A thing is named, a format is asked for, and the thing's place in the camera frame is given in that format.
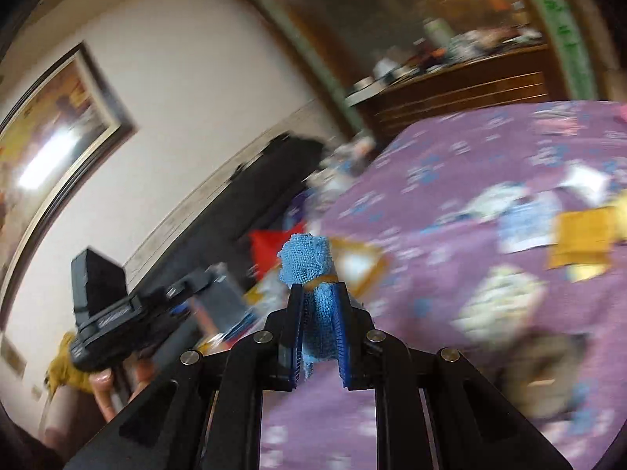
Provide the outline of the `person left hand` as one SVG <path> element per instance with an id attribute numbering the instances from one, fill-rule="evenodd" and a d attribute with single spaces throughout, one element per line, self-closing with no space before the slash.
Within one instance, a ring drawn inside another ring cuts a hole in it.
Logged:
<path id="1" fill-rule="evenodd" d="M 132 355 L 121 364 L 89 376 L 94 401 L 106 423 L 111 422 L 156 376 L 151 358 Z"/>

